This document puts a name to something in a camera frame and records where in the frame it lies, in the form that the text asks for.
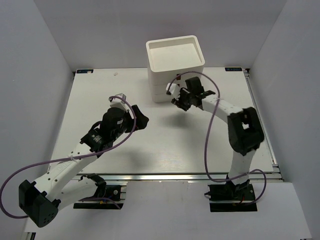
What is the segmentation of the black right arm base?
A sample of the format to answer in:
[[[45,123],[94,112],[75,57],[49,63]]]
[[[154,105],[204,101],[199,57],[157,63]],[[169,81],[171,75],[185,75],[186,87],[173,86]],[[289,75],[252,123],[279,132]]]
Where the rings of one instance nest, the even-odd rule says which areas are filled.
[[[254,202],[256,195],[251,183],[238,190],[231,181],[225,184],[211,184],[208,185],[208,192],[204,196],[209,199],[211,213],[258,211],[257,204]]]

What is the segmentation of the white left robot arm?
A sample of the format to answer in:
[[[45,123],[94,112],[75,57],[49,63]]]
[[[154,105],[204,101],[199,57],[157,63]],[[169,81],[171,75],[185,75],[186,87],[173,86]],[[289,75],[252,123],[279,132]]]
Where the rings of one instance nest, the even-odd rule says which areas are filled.
[[[81,177],[74,186],[67,184],[97,160],[102,151],[111,149],[122,134],[147,127],[149,118],[137,105],[133,105],[132,110],[135,118],[125,107],[110,107],[102,120],[94,123],[80,139],[70,153],[70,160],[59,162],[33,182],[25,180],[19,185],[19,207],[37,227],[47,226],[60,210],[77,201],[96,201],[110,196],[106,181],[96,173]]]

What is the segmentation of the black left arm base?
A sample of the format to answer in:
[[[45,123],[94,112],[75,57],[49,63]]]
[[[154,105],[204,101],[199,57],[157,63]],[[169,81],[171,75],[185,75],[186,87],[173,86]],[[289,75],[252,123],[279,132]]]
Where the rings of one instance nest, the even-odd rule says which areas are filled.
[[[121,185],[108,184],[101,176],[92,173],[82,175],[80,180],[92,180],[97,189],[88,201],[78,201],[73,204],[74,209],[79,210],[121,210],[124,203],[122,193],[124,187]]]

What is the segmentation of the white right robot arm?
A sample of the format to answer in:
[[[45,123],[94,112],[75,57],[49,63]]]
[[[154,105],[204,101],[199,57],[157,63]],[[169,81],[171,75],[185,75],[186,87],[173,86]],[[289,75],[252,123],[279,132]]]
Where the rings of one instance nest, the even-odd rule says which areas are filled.
[[[185,85],[167,85],[166,94],[172,97],[171,103],[184,111],[194,106],[227,124],[233,156],[226,181],[238,189],[246,187],[252,159],[265,139],[257,111],[253,107],[238,107],[222,100],[217,92],[204,90],[198,77],[185,80]]]

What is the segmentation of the white three-drawer storage box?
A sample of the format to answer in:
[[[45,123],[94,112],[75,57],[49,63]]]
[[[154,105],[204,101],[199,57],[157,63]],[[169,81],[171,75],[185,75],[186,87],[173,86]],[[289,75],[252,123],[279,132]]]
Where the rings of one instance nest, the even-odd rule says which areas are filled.
[[[166,87],[179,74],[202,72],[205,65],[195,35],[149,40],[145,44],[148,57],[147,74],[151,98],[155,103],[169,102]]]

